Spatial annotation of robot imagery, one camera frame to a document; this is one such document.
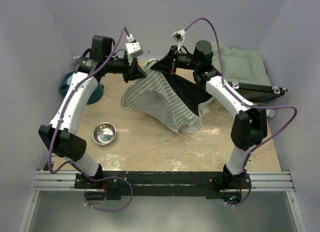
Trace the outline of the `green striped pet tent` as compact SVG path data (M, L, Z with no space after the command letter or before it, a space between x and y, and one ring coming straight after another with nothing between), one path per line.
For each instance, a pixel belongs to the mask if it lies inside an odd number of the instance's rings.
M142 65L147 77L127 88L121 106L147 113L173 132L196 133L215 98L183 77L153 70L156 62L150 59Z

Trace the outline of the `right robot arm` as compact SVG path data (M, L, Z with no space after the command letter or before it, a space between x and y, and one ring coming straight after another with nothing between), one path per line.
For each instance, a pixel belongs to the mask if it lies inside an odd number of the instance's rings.
M240 174L245 172L251 149L261 144L268 134L267 113L263 109L255 109L254 104L243 97L237 100L233 96L235 89L214 68L212 58L211 43L200 40L192 54L179 53L176 45L171 46L166 56L151 68L167 77L176 76L178 68L193 70L195 83L216 98L231 114L233 125L230 136L234 148L224 166L222 181L226 187L235 188L241 181Z

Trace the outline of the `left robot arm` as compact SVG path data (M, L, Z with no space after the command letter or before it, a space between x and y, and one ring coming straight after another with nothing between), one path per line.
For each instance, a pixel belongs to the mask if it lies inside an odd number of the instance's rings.
M122 58L115 56L119 41L98 35L93 36L91 47L75 58L71 82L58 112L48 125L41 125L38 130L48 149L50 173L58 172L52 165L52 155L56 155L84 173L92 188L103 184L99 164L89 155L87 142L77 133L85 106L103 76L121 74L125 82L147 76L138 65L137 58L143 54L140 43L132 34L127 34L126 39L126 53Z

